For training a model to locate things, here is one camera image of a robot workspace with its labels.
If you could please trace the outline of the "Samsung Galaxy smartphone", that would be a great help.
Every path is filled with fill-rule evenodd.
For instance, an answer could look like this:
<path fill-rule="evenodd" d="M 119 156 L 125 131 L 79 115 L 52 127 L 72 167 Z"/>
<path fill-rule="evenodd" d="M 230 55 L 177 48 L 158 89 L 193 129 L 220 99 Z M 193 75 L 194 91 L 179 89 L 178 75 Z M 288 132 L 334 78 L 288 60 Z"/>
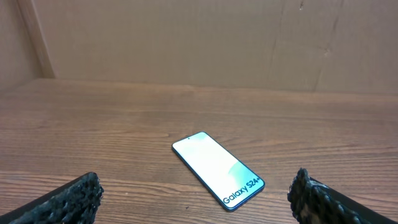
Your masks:
<path fill-rule="evenodd" d="M 206 132 L 172 144 L 172 150 L 217 202 L 233 212 L 265 189 L 265 181 Z"/>

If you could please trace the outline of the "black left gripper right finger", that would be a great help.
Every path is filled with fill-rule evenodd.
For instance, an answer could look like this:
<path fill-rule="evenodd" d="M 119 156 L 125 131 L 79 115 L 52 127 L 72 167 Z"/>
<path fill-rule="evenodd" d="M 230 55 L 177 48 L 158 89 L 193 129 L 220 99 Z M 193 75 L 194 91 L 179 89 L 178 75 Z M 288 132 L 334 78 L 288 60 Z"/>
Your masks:
<path fill-rule="evenodd" d="M 300 224 L 397 224 L 310 177 L 304 168 L 294 177 L 287 200 Z"/>

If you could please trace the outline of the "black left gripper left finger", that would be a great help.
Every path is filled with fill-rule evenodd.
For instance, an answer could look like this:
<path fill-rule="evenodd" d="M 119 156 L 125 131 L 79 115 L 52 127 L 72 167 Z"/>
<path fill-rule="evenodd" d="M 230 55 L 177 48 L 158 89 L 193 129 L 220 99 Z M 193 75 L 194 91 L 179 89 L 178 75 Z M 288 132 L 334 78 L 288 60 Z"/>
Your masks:
<path fill-rule="evenodd" d="M 104 189 L 94 172 L 1 215 L 1 223 L 12 224 L 93 224 Z"/>

